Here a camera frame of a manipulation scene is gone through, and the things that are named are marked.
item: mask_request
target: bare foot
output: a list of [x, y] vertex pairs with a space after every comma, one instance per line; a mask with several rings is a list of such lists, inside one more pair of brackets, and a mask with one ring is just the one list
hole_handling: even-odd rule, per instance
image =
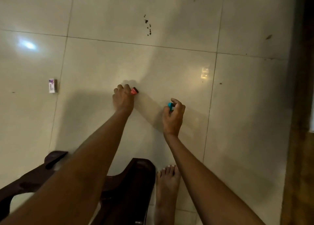
[[174, 165], [157, 173], [155, 225], [174, 225], [180, 178], [179, 169]]

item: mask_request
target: red object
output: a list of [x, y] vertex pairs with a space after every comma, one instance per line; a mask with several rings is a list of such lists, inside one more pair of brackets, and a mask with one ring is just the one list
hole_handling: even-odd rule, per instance
[[139, 91], [135, 88], [135, 87], [133, 87], [132, 89], [131, 89], [131, 94], [132, 95], [136, 95], [136, 94], [138, 94], [139, 93]]

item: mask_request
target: teal object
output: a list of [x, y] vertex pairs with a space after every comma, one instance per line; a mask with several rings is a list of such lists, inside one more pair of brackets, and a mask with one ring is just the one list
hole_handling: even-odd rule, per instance
[[168, 103], [168, 107], [169, 107], [169, 112], [172, 111], [172, 107], [173, 107], [173, 103]]

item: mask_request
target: dark brown plastic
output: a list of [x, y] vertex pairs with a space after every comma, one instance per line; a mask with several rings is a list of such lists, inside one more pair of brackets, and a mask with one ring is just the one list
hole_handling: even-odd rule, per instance
[[[53, 165], [67, 153], [49, 153], [44, 164], [0, 190], [0, 221], [9, 215], [12, 198], [18, 194], [36, 192], [53, 175]], [[145, 224], [154, 184], [155, 166], [151, 161], [133, 158], [121, 174], [107, 176], [100, 197], [101, 208], [92, 225]]]

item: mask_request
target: tile floor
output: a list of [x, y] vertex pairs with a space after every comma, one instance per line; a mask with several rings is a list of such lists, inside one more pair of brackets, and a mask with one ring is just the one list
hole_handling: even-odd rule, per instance
[[[140, 94], [109, 174], [133, 157], [174, 163], [160, 110], [176, 97], [186, 146], [279, 224], [293, 15], [294, 0], [0, 0], [0, 188], [49, 151], [73, 152], [113, 113], [113, 88], [129, 83]], [[201, 224], [183, 182], [176, 223]]]

